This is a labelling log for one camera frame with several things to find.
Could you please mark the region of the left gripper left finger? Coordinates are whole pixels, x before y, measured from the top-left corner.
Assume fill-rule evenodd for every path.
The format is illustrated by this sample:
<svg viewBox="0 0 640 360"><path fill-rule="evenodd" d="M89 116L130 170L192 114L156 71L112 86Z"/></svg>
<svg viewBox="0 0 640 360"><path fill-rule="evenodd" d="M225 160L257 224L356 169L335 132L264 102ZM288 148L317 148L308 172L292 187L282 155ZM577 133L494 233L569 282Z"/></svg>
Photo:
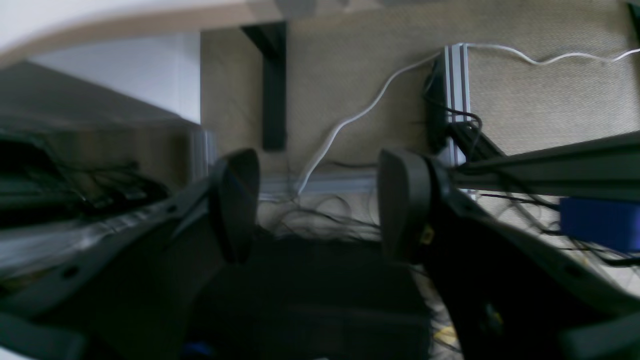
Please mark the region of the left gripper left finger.
<svg viewBox="0 0 640 360"><path fill-rule="evenodd" d="M247 148L161 212L1 301L1 358L177 360L205 286L250 254L260 168Z"/></svg>

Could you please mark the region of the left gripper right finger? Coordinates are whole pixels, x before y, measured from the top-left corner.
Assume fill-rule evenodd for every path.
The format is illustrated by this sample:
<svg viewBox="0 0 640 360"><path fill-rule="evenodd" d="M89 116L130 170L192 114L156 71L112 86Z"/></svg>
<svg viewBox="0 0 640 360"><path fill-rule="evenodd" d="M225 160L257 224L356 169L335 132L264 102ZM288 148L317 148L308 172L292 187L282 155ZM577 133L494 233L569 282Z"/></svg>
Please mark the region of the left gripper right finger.
<svg viewBox="0 0 640 360"><path fill-rule="evenodd" d="M637 360L639 299L457 189L436 159L378 156L382 248L421 265L467 360Z"/></svg>

